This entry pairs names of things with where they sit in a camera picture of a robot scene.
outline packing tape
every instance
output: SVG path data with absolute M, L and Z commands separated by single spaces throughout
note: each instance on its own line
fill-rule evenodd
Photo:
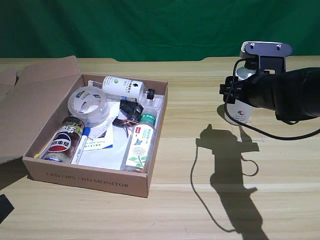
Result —
M 93 128 L 103 123 L 109 115 L 106 94 L 95 86 L 84 86 L 69 97 L 70 113 L 81 119 L 86 127 Z

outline pepsi can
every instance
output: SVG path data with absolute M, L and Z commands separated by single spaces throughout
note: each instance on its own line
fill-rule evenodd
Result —
M 70 163 L 82 137 L 85 124 L 77 117 L 66 117 L 43 159 Z

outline white marker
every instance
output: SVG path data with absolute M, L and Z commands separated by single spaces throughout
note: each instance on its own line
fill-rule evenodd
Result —
M 75 153 L 74 153 L 73 158 L 71 160 L 71 164 L 78 164 L 79 163 L 80 157 L 82 155 L 82 152 L 84 151 L 89 134 L 90 134 L 90 127 L 88 127 L 88 126 L 84 127 L 82 137 L 80 139 L 78 147 L 75 150 Z

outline blue marker cap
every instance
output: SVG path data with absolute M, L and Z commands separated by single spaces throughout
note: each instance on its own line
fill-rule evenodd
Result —
M 90 130 L 91 130 L 91 128 L 90 127 L 88 127 L 88 126 L 85 126 L 84 127 L 84 129 L 83 129 L 83 134 L 82 135 L 85 135 L 85 136 L 89 136 L 89 134 L 90 134 Z

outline cardboard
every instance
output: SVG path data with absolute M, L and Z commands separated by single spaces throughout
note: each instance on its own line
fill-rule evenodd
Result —
M 0 111 L 4 113 L 0 118 L 0 159 L 23 156 L 23 163 L 36 181 L 148 197 L 167 106 L 166 81 L 130 77 L 164 95 L 152 158 L 146 173 L 33 158 L 59 129 L 63 119 L 70 116 L 67 107 L 69 96 L 76 89 L 86 86 L 89 80 L 102 83 L 104 78 L 104 75 L 81 74 L 74 56 L 27 66 L 16 86 L 0 102 Z
M 0 101 L 14 88 L 17 80 L 17 69 L 8 68 L 0 72 Z

